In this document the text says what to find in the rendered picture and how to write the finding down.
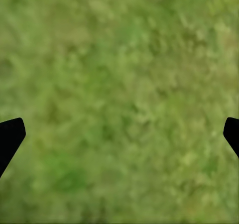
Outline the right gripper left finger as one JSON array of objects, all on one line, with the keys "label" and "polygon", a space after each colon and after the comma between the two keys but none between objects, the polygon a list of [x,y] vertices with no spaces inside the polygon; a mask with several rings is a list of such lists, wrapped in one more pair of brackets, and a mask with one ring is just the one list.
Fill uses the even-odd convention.
[{"label": "right gripper left finger", "polygon": [[0,177],[26,137],[21,117],[0,123]]}]

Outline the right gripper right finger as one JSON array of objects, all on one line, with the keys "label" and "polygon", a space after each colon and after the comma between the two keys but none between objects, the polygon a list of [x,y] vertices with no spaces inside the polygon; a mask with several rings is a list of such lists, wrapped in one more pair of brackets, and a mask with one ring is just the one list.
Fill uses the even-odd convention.
[{"label": "right gripper right finger", "polygon": [[239,119],[228,117],[224,126],[223,135],[239,157]]}]

